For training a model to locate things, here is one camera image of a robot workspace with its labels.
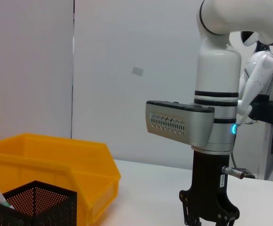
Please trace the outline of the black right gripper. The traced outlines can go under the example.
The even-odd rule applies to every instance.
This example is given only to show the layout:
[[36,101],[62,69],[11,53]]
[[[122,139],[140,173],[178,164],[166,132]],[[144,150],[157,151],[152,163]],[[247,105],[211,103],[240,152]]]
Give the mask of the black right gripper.
[[186,226],[200,226],[201,218],[218,226],[232,226],[240,217],[228,198],[228,175],[222,171],[229,166],[229,158],[194,152],[191,187],[179,192]]

